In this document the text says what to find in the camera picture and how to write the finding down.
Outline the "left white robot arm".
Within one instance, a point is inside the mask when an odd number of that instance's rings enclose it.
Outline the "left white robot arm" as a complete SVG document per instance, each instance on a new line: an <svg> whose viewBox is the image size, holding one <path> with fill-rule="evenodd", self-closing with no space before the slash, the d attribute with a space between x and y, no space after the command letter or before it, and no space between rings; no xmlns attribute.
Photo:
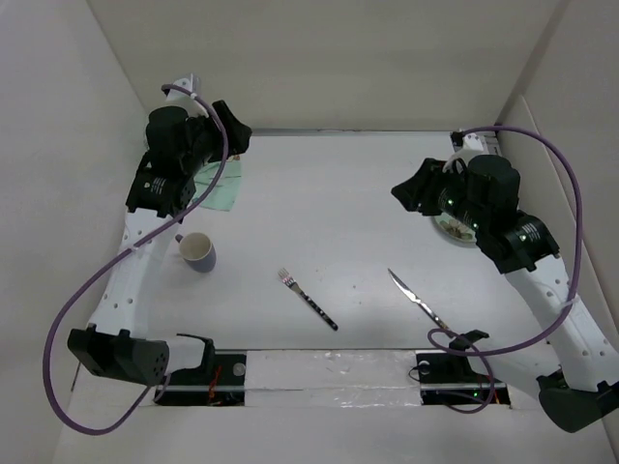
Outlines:
<svg viewBox="0 0 619 464"><path fill-rule="evenodd" d="M216 117L189 115L178 105L152 111L145 129L147 150L126 200L121 251L87 328L71 330L68 348L93 375L154 387L182 369L195 383L215 374L212 342L194 335L169 341L148 336L148 319L159 269L183 214L196 192L194 177L224 154L242 155L251 128L225 101L212 105Z"/></svg>

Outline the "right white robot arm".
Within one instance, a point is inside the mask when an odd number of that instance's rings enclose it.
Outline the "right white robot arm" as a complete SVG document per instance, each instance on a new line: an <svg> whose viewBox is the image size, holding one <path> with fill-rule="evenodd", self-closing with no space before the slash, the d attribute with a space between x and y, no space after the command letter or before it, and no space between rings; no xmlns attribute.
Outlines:
<svg viewBox="0 0 619 464"><path fill-rule="evenodd" d="M504 353L488 334L450 333L447 368L460 381L480 371L539 400L550 420L575 433L618 408L618 353L570 287L559 246L545 224L518 207L519 173L505 159L425 159L391 194L408 212L447 214L475 233L476 245L526 302L542 328L531 347Z"/></svg>

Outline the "green cartoon placemat cloth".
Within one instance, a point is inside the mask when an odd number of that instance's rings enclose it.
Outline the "green cartoon placemat cloth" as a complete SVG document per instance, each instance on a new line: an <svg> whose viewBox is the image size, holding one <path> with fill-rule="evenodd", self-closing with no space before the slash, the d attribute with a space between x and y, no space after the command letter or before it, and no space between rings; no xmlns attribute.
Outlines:
<svg viewBox="0 0 619 464"><path fill-rule="evenodd" d="M204 193L212 184L215 174L218 172L220 163L211 162L202 167L194 177L195 194L192 202ZM241 157L236 155L229 158L226 166L219 177L214 189L208 197L199 204L200 208L214 211L230 212L235 204L240 185L242 182Z"/></svg>

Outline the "purple ceramic mug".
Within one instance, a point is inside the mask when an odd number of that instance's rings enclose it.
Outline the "purple ceramic mug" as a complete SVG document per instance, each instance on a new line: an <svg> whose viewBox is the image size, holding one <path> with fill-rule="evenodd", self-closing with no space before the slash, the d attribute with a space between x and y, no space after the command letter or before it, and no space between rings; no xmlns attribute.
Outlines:
<svg viewBox="0 0 619 464"><path fill-rule="evenodd" d="M181 257L194 271L207 274L214 270L217 264L217 253L213 242L207 235L199 232L187 235L177 234L175 241Z"/></svg>

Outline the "fork with black handle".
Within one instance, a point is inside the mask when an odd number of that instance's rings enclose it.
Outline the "fork with black handle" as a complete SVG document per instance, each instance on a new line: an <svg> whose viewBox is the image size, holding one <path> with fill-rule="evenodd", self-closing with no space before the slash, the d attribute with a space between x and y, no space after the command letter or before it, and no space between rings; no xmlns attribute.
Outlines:
<svg viewBox="0 0 619 464"><path fill-rule="evenodd" d="M285 268L281 268L278 275L281 282L301 298L334 332L339 330L339 325L299 286Z"/></svg>

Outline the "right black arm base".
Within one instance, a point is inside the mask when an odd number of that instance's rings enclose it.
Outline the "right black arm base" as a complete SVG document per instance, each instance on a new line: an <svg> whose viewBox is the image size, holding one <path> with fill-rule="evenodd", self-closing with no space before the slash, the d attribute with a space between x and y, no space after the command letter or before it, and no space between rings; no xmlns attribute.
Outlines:
<svg viewBox="0 0 619 464"><path fill-rule="evenodd" d="M512 401L505 383L495 381L490 393L487 374L473 370L469 360L441 350L419 350L408 377L420 387L425 406L447 406L461 412L474 411L486 401L489 405L510 406Z"/></svg>

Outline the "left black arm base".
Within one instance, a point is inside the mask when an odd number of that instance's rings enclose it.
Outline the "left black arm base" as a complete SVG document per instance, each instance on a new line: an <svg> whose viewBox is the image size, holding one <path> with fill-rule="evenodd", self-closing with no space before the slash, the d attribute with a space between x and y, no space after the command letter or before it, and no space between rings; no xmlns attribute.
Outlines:
<svg viewBox="0 0 619 464"><path fill-rule="evenodd" d="M217 351L204 368L174 372L165 389L156 389L154 403L168 407L244 406L246 372L246 352Z"/></svg>

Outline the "green flower plate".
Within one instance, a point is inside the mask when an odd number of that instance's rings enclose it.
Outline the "green flower plate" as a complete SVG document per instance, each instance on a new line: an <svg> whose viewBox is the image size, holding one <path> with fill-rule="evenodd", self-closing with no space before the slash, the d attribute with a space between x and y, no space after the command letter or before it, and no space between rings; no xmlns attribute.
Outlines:
<svg viewBox="0 0 619 464"><path fill-rule="evenodd" d="M447 214L441 214L432 218L437 230L449 240L465 247L476 245L476 234L473 229L459 220Z"/></svg>

